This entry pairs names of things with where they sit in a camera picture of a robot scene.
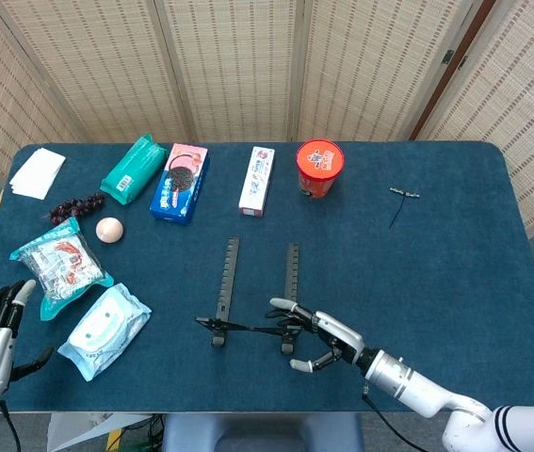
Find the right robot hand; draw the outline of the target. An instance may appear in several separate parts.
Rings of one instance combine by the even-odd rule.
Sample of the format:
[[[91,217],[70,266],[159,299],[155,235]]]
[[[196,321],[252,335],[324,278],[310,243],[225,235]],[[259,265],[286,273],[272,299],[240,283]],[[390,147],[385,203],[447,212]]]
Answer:
[[[328,345],[330,351],[315,361],[292,359],[289,364],[294,370],[314,373],[343,359],[355,364],[365,375],[373,361],[373,350],[364,343],[364,338],[357,331],[346,326],[336,318],[321,311],[311,312],[290,299],[272,298],[270,305],[275,308],[272,316],[285,315],[293,326],[317,335]]]

